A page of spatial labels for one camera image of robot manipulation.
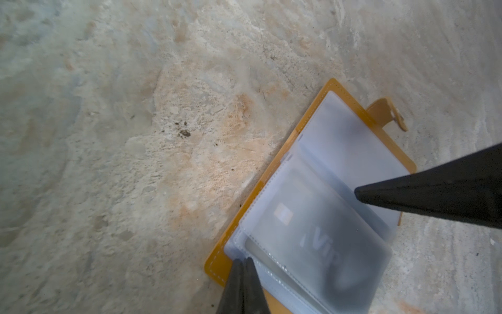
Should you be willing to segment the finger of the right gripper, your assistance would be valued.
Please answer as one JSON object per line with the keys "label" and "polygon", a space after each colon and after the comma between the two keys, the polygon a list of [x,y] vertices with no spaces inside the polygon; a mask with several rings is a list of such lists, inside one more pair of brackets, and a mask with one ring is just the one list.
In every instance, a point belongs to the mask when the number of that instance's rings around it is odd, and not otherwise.
{"label": "finger of the right gripper", "polygon": [[354,193],[381,208],[500,229],[501,145]]}

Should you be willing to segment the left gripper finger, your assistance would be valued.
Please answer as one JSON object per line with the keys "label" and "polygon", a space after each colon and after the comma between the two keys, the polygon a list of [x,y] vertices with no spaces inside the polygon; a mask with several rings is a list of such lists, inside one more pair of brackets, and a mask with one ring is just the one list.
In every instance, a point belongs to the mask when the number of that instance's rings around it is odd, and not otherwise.
{"label": "left gripper finger", "polygon": [[271,313],[251,257],[233,261],[216,313]]}

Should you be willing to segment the yellow leather card holder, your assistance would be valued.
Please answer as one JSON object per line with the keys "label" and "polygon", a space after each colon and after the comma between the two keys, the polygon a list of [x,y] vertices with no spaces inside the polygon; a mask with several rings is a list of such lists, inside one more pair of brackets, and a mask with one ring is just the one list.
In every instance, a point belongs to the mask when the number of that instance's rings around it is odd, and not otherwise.
{"label": "yellow leather card holder", "polygon": [[363,108],[337,80],[329,80],[215,245],[205,262],[205,272],[225,287],[233,261],[251,257],[271,313],[330,313],[286,277],[247,236],[242,224],[269,182],[279,173],[295,169],[316,175],[327,184],[391,248],[401,213],[366,205],[357,200],[354,191],[409,175],[416,166],[385,133],[376,119],[377,111],[386,113],[387,121],[396,114],[385,98]]}

